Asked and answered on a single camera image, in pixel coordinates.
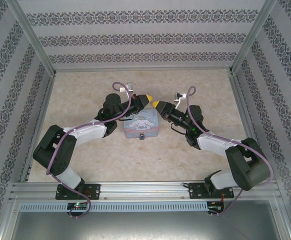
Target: beige floor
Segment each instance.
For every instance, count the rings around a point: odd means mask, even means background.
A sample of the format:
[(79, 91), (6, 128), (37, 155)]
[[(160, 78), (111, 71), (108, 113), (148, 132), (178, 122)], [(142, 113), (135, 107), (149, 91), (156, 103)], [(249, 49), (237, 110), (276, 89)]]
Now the beige floor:
[[(225, 70), (116, 71), (58, 73), (44, 119), (41, 137), (54, 124), (72, 127), (91, 121), (113, 82), (135, 83), (136, 94), (149, 94), (154, 101), (173, 102), (174, 92), (186, 93), (191, 85), (197, 92), (191, 103), (200, 105), (203, 124), (215, 134), (243, 139), (241, 123)], [(120, 93), (126, 101), (127, 96)], [(179, 110), (185, 111), (184, 101)], [(85, 181), (183, 181), (203, 180), (219, 169), (228, 169), (225, 158), (190, 147), (183, 135), (159, 119), (158, 137), (141, 141), (127, 139), (123, 123), (103, 139), (75, 149), (70, 166)], [(46, 170), (33, 161), (29, 182), (54, 182)]]

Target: damask-pattern wall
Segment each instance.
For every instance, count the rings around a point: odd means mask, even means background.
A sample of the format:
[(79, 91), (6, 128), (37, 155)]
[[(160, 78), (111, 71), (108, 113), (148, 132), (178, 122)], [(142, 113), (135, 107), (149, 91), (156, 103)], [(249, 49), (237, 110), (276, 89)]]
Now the damask-pattern wall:
[(230, 67), (265, 0), (20, 0), (56, 70)]
[(19, 182), (51, 81), (33, 46), (0, 0), (0, 220)]
[(291, 220), (291, 0), (279, 0), (237, 72)]

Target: purple cable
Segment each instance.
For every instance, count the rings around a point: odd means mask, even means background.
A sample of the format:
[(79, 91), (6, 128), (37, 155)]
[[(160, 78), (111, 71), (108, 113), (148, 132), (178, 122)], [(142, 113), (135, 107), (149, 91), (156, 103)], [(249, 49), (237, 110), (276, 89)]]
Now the purple cable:
[[(223, 136), (218, 136), (218, 135), (215, 135), (215, 134), (213, 134), (213, 133), (210, 133), (210, 132), (207, 132), (207, 131), (205, 131), (205, 130), (203, 130), (198, 124), (197, 124), (197, 122), (195, 121), (195, 119), (194, 119), (194, 117), (192, 116), (192, 113), (191, 113), (191, 111), (190, 111), (190, 96), (192, 96), (193, 94), (195, 94), (196, 93), (196, 87), (195, 86), (191, 86), (189, 89), (188, 89), (188, 91), (187, 91), (187, 94), (186, 94), (186, 107), (187, 107), (187, 111), (188, 111), (188, 113), (189, 113), (189, 116), (190, 116), (190, 118), (191, 118), (191, 120), (193, 121), (193, 123), (194, 123), (194, 125), (202, 132), (202, 133), (204, 133), (204, 134), (206, 134), (206, 135), (208, 135), (208, 136), (210, 136), (210, 137), (212, 137), (212, 138), (216, 138), (216, 139), (220, 139), (220, 140), (223, 140), (223, 141), (229, 141), (230, 143), (234, 143), (234, 144), (237, 144), (237, 145), (239, 145), (239, 146), (241, 146), (241, 147), (243, 147), (243, 148), (246, 148), (247, 150), (249, 150), (249, 151), (251, 151), (251, 152), (253, 152), (254, 154), (256, 154), (257, 156), (259, 156), (263, 161), (264, 161), (264, 163), (267, 165), (267, 167), (269, 168), (269, 171), (270, 171), (270, 177), (269, 177), (269, 179), (266, 181), (266, 182), (264, 182), (264, 183), (260, 183), (260, 184), (258, 184), (258, 186), (264, 186), (264, 185), (267, 185), (267, 184), (269, 184), (271, 181), (272, 181), (272, 179), (274, 178), (274, 170), (272, 169), (272, 166), (271, 166), (271, 164), (270, 164), (270, 162), (262, 155), (262, 154), (260, 154), (258, 151), (256, 151), (256, 150), (254, 150), (253, 148), (251, 148), (251, 147), (249, 147), (249, 146), (247, 146), (247, 145), (245, 145), (245, 144), (243, 144), (243, 143), (241, 143), (241, 142), (238, 142), (238, 141), (234, 141), (233, 139), (228, 139), (228, 138), (226, 138), (226, 137), (223, 137)], [(239, 198), (239, 196), (241, 195), (241, 193), (243, 192), (243, 189), (241, 189), (240, 190), (240, 192), (239, 192), (239, 194), (235, 197), (235, 199), (231, 202), (231, 204), (223, 211), (223, 212), (221, 212), (221, 213), (219, 213), (219, 215), (221, 215), (221, 214), (223, 214), (223, 213), (225, 213), (227, 210), (229, 210), (232, 206), (233, 206), (233, 204), (236, 202), (236, 200)]]
[[(86, 215), (86, 214), (90, 211), (90, 209), (91, 209), (91, 201), (90, 201), (89, 197), (86, 196), (86, 195), (84, 195), (84, 194), (82, 194), (82, 193), (80, 193), (80, 192), (78, 192), (78, 191), (76, 191), (76, 190), (74, 190), (74, 189), (72, 189), (71, 187), (67, 186), (66, 184), (64, 184), (64, 183), (63, 183), (59, 178), (57, 178), (55, 175), (51, 174), (51, 173), (50, 173), (50, 170), (51, 170), (52, 165), (54, 164), (54, 161), (55, 161), (56, 155), (57, 155), (57, 153), (58, 153), (58, 150), (59, 150), (59, 148), (60, 148), (62, 142), (64, 141), (64, 139), (66, 138), (66, 136), (68, 136), (68, 135), (69, 135), (70, 133), (72, 133), (74, 130), (78, 130), (78, 129), (80, 129), (80, 128), (87, 127), (87, 126), (98, 125), (98, 124), (105, 124), (105, 123), (109, 123), (109, 122), (112, 122), (112, 121), (116, 121), (116, 120), (122, 118), (122, 117), (127, 113), (127, 111), (128, 111), (129, 108), (130, 108), (130, 105), (131, 105), (131, 95), (130, 95), (130, 92), (129, 92), (128, 88), (127, 88), (124, 84), (122, 84), (121, 82), (118, 82), (118, 81), (116, 81), (116, 82), (114, 82), (114, 83), (112, 84), (112, 88), (113, 88), (114, 90), (120, 92), (120, 89), (115, 88), (115, 85), (116, 85), (116, 84), (119, 84), (119, 85), (121, 85), (122, 87), (124, 87), (124, 89), (125, 89), (125, 91), (126, 91), (126, 93), (127, 93), (127, 95), (128, 95), (128, 98), (129, 98), (129, 103), (128, 103), (128, 105), (127, 105), (127, 108), (124, 110), (124, 112), (123, 112), (121, 115), (119, 115), (119, 116), (117, 116), (117, 117), (114, 117), (114, 118), (112, 118), (112, 119), (105, 120), (105, 121), (97, 121), (97, 122), (89, 122), (89, 123), (85, 123), (85, 124), (82, 124), (82, 125), (76, 126), (76, 127), (74, 127), (73, 129), (67, 131), (67, 132), (66, 132), (66, 133), (61, 137), (59, 143), (57, 144), (57, 146), (56, 146), (56, 148), (55, 148), (55, 150), (54, 150), (54, 152), (53, 152), (53, 155), (52, 155), (52, 157), (51, 157), (51, 160), (50, 160), (50, 162), (49, 162), (49, 165), (48, 165), (48, 167), (47, 167), (47, 169), (46, 169), (46, 173), (45, 173), (46, 175), (51, 175), (55, 180), (57, 180), (60, 184), (62, 184), (66, 189), (69, 189), (69, 190), (72, 191), (73, 193), (78, 194), (78, 195), (84, 197), (84, 198), (87, 200), (87, 202), (88, 202), (88, 204), (89, 204), (89, 207), (88, 207), (87, 210), (86, 210), (84, 213), (82, 213), (80, 216), (76, 216), (76, 217), (75, 217), (76, 219), (83, 217), (84, 215)], [(70, 215), (71, 218), (74, 217), (73, 215), (71, 215), (72, 210), (73, 210), (73, 208), (72, 208), (72, 209), (70, 210), (70, 212), (69, 212), (69, 215)]]

